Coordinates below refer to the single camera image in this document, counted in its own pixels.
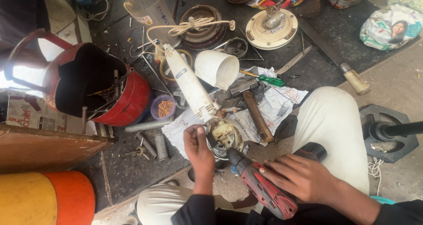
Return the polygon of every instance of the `red drill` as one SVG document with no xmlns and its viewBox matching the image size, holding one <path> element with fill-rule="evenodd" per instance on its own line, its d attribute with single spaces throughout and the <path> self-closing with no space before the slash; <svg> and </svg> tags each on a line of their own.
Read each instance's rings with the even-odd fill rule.
<svg viewBox="0 0 423 225">
<path fill-rule="evenodd" d="M 315 142 L 307 143 L 293 154 L 317 162 L 321 162 L 327 156 L 325 148 Z M 259 202 L 280 219 L 289 219 L 294 216 L 298 209 L 295 196 L 280 189 L 262 176 L 258 170 L 265 168 L 263 164 L 253 163 L 251 159 L 246 158 L 235 148 L 229 148 L 227 155 L 229 161 L 241 175 L 241 181 L 252 190 Z"/>
</svg>

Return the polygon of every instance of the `red metal bucket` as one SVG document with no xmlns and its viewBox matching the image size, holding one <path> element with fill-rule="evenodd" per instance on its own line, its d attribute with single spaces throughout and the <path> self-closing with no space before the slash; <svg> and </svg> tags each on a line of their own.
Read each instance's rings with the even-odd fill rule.
<svg viewBox="0 0 423 225">
<path fill-rule="evenodd" d="M 13 66 L 20 51 L 36 37 L 47 39 L 65 49 L 50 63 L 43 86 L 13 77 Z M 83 106 L 87 106 L 87 111 L 90 112 L 106 103 L 100 95 L 88 95 L 112 86 L 114 70 L 118 70 L 123 76 L 129 69 L 122 60 L 107 54 L 92 43 L 73 46 L 45 29 L 38 29 L 29 33 L 12 50 L 4 74 L 7 80 L 43 92 L 44 99 L 51 108 L 82 117 Z M 97 114 L 92 120 L 113 126 L 137 123 L 149 116 L 153 97 L 145 79 L 132 72 L 127 77 L 123 93 L 116 103 L 107 112 Z"/>
</svg>

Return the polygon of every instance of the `label sticker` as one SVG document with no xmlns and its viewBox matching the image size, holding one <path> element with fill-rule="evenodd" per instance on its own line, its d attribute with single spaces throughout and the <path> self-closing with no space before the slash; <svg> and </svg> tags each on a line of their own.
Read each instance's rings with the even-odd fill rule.
<svg viewBox="0 0 423 225">
<path fill-rule="evenodd" d="M 176 78 L 179 78 L 179 77 L 181 77 L 185 72 L 187 72 L 187 69 L 186 68 L 184 68 L 182 71 L 180 71 L 177 75 L 176 75 Z"/>
<path fill-rule="evenodd" d="M 150 16 L 144 16 L 141 18 L 136 18 L 139 22 L 146 24 L 146 25 L 151 25 L 153 24 L 153 21 L 151 20 Z"/>
</svg>

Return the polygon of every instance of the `green screwdriver handle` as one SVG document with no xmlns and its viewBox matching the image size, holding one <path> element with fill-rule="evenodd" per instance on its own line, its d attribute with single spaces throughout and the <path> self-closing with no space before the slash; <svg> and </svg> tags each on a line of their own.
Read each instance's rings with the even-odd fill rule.
<svg viewBox="0 0 423 225">
<path fill-rule="evenodd" d="M 260 75 L 258 78 L 260 81 L 265 81 L 271 85 L 275 85 L 275 86 L 279 86 L 279 87 L 283 87 L 285 86 L 285 81 L 278 79 L 278 78 L 273 78 L 273 77 L 267 77 L 265 75 Z"/>
</svg>

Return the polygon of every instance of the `white pants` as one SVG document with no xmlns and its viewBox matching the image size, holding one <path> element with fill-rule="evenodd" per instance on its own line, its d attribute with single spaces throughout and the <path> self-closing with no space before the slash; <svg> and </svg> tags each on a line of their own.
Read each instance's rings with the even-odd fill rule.
<svg viewBox="0 0 423 225">
<path fill-rule="evenodd" d="M 351 95 L 335 87 L 320 87 L 311 93 L 299 110 L 292 151 L 307 142 L 325 147 L 327 158 L 322 164 L 331 174 L 369 194 L 360 115 Z M 171 225 L 171 217 L 192 194 L 193 190 L 180 186 L 153 185 L 138 198 L 138 217 L 143 225 Z M 257 207 L 234 209 L 221 195 L 215 195 L 214 202 L 216 208 L 261 212 L 261 203 Z"/>
</svg>

